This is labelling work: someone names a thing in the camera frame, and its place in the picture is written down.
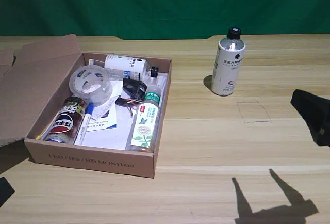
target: cardboard box flap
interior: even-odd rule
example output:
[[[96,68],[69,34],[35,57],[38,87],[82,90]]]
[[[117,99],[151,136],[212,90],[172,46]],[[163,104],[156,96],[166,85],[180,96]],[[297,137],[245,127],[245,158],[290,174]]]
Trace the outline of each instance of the cardboard box flap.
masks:
[[[14,50],[0,50],[0,79],[11,69],[14,61]]]
[[[14,60],[14,50],[4,49],[0,50],[0,65],[1,66],[12,66]]]
[[[60,85],[68,84],[72,70],[84,64],[81,56],[73,54],[12,67],[0,81],[0,146],[29,134]]]
[[[15,65],[33,63],[77,53],[81,53],[77,37],[75,34],[70,34],[23,46]]]

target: dandelion image on label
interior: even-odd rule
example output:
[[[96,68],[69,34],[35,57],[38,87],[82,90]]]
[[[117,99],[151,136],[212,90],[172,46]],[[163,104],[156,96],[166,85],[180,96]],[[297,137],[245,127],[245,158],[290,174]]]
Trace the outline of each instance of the dandelion image on label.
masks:
[[[140,141],[142,143],[141,146],[143,147],[149,147],[151,138],[153,137],[152,135],[148,135],[151,133],[151,129],[148,126],[140,126],[138,127],[137,132],[139,135],[143,135],[143,137],[137,136],[134,140]]]

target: white bottle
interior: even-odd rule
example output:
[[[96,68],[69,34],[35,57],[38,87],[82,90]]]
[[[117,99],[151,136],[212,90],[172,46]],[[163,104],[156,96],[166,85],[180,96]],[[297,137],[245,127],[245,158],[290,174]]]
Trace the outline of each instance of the white bottle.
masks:
[[[157,86],[157,72],[152,67],[151,78],[142,104],[137,106],[131,132],[128,136],[126,150],[153,152],[155,147],[161,89]]]
[[[211,83],[211,89],[217,95],[228,96],[234,92],[246,48],[240,37],[241,30],[233,27],[227,37],[219,41]]]

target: cardboard box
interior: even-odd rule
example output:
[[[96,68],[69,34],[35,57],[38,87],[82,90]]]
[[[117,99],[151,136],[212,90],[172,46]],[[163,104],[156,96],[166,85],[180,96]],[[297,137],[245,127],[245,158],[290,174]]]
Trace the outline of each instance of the cardboard box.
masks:
[[[169,74],[153,153],[68,145],[35,140],[71,95],[69,79],[88,59],[105,53],[82,53],[75,35],[26,45],[0,81],[0,146],[21,140],[36,163],[153,178],[171,78],[171,60],[147,59]]]

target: bottle label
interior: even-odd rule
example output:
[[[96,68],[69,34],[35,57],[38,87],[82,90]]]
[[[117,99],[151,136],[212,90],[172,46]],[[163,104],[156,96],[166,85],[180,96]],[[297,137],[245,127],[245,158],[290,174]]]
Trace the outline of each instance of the bottle label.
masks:
[[[144,97],[144,100],[152,100],[155,101],[158,105],[160,102],[160,96],[156,92],[147,92],[147,94]]]
[[[131,145],[148,148],[153,141],[153,133],[158,115],[158,107],[152,103],[139,105]]]
[[[245,47],[238,51],[218,47],[211,83],[214,93],[224,96],[232,94],[243,61],[244,50]]]

